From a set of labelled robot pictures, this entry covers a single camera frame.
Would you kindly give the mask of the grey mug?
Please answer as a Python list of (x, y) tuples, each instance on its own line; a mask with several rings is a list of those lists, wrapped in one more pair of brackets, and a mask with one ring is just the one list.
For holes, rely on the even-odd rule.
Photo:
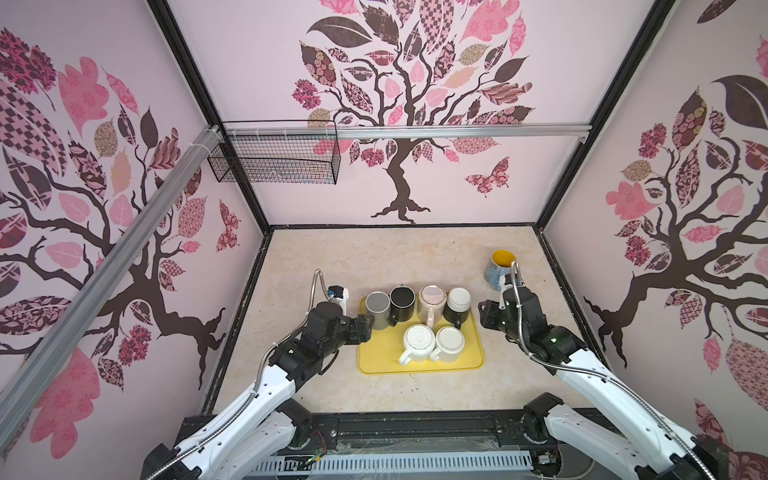
[(373, 316), (374, 330), (384, 330), (390, 326), (391, 300), (383, 291), (374, 291), (365, 298), (365, 310)]

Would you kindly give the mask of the blue mug yellow inside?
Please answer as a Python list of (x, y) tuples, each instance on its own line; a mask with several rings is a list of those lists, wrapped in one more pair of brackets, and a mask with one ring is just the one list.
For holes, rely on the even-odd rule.
[(504, 277), (511, 272), (512, 264), (516, 261), (516, 256), (508, 250), (494, 251), (486, 265), (484, 279), (486, 283), (494, 290), (500, 291)]

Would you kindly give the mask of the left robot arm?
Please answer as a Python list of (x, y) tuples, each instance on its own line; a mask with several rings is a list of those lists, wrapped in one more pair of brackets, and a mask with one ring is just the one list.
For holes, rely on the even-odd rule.
[(374, 316), (349, 317), (324, 301), (265, 355), (257, 379), (228, 407), (174, 447), (158, 445), (145, 458), (142, 479), (242, 479), (286, 448), (309, 413), (292, 400), (321, 374), (325, 359), (372, 337)]

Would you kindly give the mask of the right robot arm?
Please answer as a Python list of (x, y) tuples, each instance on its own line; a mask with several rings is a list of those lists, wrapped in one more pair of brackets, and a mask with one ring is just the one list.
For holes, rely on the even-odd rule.
[(622, 479), (726, 479), (729, 454), (698, 439), (619, 380), (569, 329), (551, 325), (538, 297), (513, 285), (478, 305), (483, 328), (503, 333), (525, 356), (577, 390), (609, 422), (604, 427), (543, 393), (525, 409), (535, 432), (564, 442)]

